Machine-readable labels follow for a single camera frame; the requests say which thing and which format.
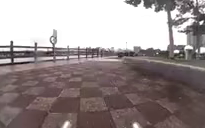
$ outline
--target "white sky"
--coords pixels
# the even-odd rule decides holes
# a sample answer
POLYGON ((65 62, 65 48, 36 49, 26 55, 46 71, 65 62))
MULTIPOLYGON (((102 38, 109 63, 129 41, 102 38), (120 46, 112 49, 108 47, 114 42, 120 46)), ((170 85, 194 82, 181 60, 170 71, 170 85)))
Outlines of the white sky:
MULTIPOLYGON (((52 30, 57 46, 166 49, 167 16, 124 0, 0 0, 0 45, 51 46, 52 30)), ((186 44, 185 34, 174 33, 175 44, 186 44)))

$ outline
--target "railing post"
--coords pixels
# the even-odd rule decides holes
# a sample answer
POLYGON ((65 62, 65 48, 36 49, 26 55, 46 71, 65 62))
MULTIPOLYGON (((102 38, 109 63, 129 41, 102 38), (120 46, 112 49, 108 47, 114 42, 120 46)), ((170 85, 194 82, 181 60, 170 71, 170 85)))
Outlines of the railing post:
POLYGON ((34 43, 34 62, 37 62, 37 42, 34 43))
POLYGON ((93 58, 93 48, 91 49, 91 52, 92 52, 91 54, 92 54, 92 58, 93 58))
POLYGON ((11 63, 14 64, 13 41, 10 41, 10 58, 11 58, 11 63))
POLYGON ((88 48, 86 47, 86 58, 87 58, 87 56, 88 56, 88 48))
POLYGON ((69 60, 69 46, 67 46, 67 60, 69 60))
POLYGON ((56 60, 56 55, 55 55, 55 44, 52 44, 53 46, 53 61, 55 62, 56 60))
POLYGON ((99 48, 97 48, 97 57, 99 57, 99 48))
POLYGON ((103 49, 100 51, 100 56, 103 57, 103 49))
POLYGON ((78 46, 78 59, 80 59, 80 47, 78 46))

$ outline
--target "sign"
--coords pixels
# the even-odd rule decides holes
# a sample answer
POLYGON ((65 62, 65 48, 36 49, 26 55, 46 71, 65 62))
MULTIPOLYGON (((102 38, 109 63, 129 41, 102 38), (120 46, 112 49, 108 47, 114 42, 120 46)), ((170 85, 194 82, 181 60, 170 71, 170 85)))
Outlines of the sign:
POLYGON ((57 30, 53 29, 53 34, 50 37, 50 42, 51 44, 56 44, 57 43, 57 30))

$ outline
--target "waterfront promenade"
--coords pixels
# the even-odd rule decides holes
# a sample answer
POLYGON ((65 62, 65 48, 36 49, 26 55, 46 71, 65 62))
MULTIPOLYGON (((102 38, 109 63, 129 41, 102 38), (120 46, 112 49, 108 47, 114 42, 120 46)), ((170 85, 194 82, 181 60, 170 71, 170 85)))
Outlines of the waterfront promenade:
POLYGON ((0 121, 7 128, 205 128, 205 94, 116 59, 2 66, 0 121))

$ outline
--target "wooden railing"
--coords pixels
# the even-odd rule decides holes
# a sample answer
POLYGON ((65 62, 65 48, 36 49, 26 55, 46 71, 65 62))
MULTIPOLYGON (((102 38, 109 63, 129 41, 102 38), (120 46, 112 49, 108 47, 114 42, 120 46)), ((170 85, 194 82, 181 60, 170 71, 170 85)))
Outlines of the wooden railing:
POLYGON ((13 41, 10 42, 10 45, 0 46, 0 60, 1 59, 10 59, 10 62, 7 64, 16 64, 14 61, 16 58, 30 58, 33 57, 34 61, 37 62, 38 58, 41 57, 52 57, 53 61, 56 61, 56 57, 64 56, 67 60, 70 59, 70 56, 77 56, 80 58, 94 58, 94 57, 103 57, 114 55, 112 52, 108 52, 99 48, 61 48, 61 47, 41 47, 37 43, 34 46, 18 46, 14 45, 13 41))

